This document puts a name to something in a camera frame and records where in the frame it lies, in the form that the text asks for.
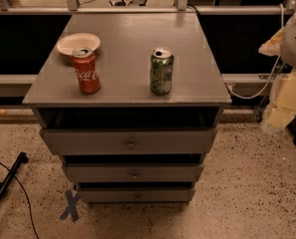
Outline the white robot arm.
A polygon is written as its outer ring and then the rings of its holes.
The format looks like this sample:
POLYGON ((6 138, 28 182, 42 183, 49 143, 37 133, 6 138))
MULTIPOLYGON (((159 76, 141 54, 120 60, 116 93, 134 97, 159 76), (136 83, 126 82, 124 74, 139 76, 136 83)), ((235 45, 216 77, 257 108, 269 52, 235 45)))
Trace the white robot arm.
POLYGON ((273 81, 269 104, 260 123, 263 132, 275 134, 296 118, 296 9, 285 26, 262 44, 258 52, 278 56, 281 70, 289 68, 287 73, 281 73, 273 81))

